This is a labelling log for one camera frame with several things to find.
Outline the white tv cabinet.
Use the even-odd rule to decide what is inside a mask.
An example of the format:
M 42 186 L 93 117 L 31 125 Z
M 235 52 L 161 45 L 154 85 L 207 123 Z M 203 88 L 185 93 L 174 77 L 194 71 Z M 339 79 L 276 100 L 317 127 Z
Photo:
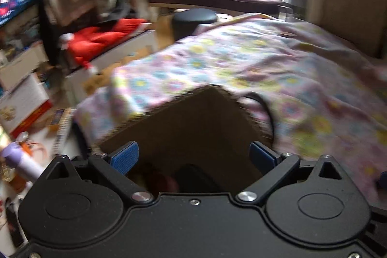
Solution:
M 42 63 L 48 61 L 42 42 L 33 43 L 13 61 L 1 67 L 1 87 L 10 90 L 24 77 L 34 72 Z

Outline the floral fleece blanket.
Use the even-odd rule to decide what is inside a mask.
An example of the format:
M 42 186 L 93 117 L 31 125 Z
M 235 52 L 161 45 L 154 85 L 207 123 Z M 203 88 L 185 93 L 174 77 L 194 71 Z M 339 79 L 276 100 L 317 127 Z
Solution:
M 386 207 L 386 62 L 308 22 L 248 14 L 201 28 L 114 69 L 75 119 L 95 144 L 128 118 L 206 84 L 262 96 L 275 118 L 276 151 L 334 156 L 370 203 Z

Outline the white remote control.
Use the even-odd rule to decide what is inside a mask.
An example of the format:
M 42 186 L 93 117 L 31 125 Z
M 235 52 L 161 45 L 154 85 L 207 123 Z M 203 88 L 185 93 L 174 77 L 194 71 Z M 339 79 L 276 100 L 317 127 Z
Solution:
M 58 121 L 58 129 L 56 131 L 56 138 L 52 146 L 53 155 L 61 155 L 66 146 L 67 139 L 72 130 L 73 117 L 75 109 L 70 107 L 62 111 L 60 120 Z

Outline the black round stool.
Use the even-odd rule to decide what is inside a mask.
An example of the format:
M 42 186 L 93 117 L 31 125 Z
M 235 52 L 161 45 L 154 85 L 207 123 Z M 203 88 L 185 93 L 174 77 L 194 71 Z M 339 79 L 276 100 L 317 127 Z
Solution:
M 177 12 L 171 20 L 174 40 L 178 41 L 192 35 L 199 24 L 212 24 L 217 20 L 216 12 L 206 8 L 191 8 Z

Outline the red seat cushion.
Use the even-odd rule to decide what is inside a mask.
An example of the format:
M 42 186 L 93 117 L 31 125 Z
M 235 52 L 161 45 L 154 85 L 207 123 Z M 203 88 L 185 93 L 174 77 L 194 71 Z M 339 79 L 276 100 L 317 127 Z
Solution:
M 85 68 L 109 49 L 147 30 L 149 23 L 141 18 L 122 18 L 81 29 L 72 34 L 67 51 L 74 62 Z

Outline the purple white bottle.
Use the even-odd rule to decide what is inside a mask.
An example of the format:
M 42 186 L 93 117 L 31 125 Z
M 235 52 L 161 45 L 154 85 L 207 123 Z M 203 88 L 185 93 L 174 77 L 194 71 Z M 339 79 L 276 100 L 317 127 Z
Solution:
M 15 142 L 8 144 L 1 150 L 1 157 L 3 157 L 6 164 L 11 168 L 14 168 L 21 177 L 32 183 L 35 183 L 44 171 L 44 168 Z

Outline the desk calendar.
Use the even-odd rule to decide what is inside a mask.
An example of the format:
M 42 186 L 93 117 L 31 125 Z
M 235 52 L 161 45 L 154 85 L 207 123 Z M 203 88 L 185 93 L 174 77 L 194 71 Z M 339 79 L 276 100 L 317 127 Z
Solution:
M 31 73 L 1 98 L 1 126 L 16 138 L 51 108 L 43 83 Z

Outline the woven basket with fabric lining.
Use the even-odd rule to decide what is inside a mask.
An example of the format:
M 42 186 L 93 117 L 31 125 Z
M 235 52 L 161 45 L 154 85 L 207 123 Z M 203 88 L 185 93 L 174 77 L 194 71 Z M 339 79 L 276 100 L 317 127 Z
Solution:
M 262 176 L 249 147 L 273 147 L 274 116 L 255 92 L 202 86 L 128 120 L 98 146 L 112 153 L 130 141 L 139 159 L 127 177 L 149 192 L 237 194 Z

